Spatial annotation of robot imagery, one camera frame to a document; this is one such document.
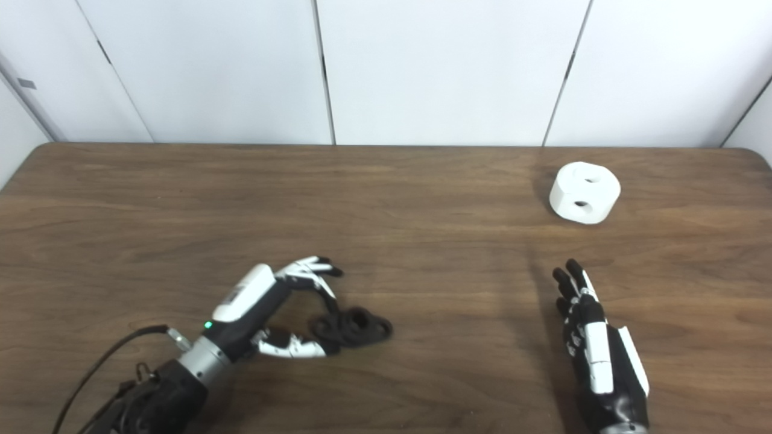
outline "white wall panel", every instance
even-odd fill
[[[0,76],[0,188],[37,145],[48,138]]]
[[[0,68],[56,140],[151,141],[74,0],[0,0]]]
[[[310,0],[80,0],[156,141],[329,144]]]
[[[770,74],[769,0],[595,0],[547,145],[717,146]]]
[[[726,146],[756,151],[772,166],[772,86],[768,86],[751,107]]]
[[[587,9],[318,2],[338,144],[541,144]]]

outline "prosthetic hand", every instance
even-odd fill
[[[319,256],[300,259],[277,273],[266,264],[256,266],[217,306],[194,344],[174,329],[156,326],[174,338],[182,356],[160,366],[146,381],[139,378],[139,383],[123,383],[81,432],[178,434],[201,410],[211,384],[237,361],[255,353],[283,358],[325,357],[341,348],[373,344],[391,336],[391,324],[384,318],[360,307],[341,312],[323,274],[342,276],[343,272]],[[327,315],[312,323],[316,339],[266,328],[268,319],[294,290],[318,293],[327,308]]]
[[[626,327],[608,325],[587,273],[573,259],[553,271],[563,339],[578,382],[577,403],[597,434],[648,432],[648,379]]]

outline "hole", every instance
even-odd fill
[[[368,322],[367,315],[361,312],[354,312],[351,315],[351,323],[353,323],[352,325],[356,326],[356,328],[355,327],[352,327],[352,328],[354,328],[355,330],[363,330],[367,328],[367,322]]]
[[[574,202],[574,205],[576,206],[571,208],[571,212],[577,217],[592,213],[592,205],[585,201],[576,201]]]

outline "wood grain surface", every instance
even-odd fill
[[[609,167],[608,219],[548,207],[557,169]],[[550,272],[585,265],[628,325],[652,433],[772,432],[772,171],[728,149],[48,144],[0,193],[0,432],[46,433],[116,339],[194,337],[250,267],[330,256],[342,305],[394,339],[335,358],[257,358],[214,390],[193,433],[586,432]],[[321,312],[295,296],[295,331]],[[64,433],[134,364],[95,375]]]

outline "white block with holes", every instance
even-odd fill
[[[594,225],[606,219],[620,193],[619,180],[610,170],[575,161],[557,173],[550,204],[566,220]]]

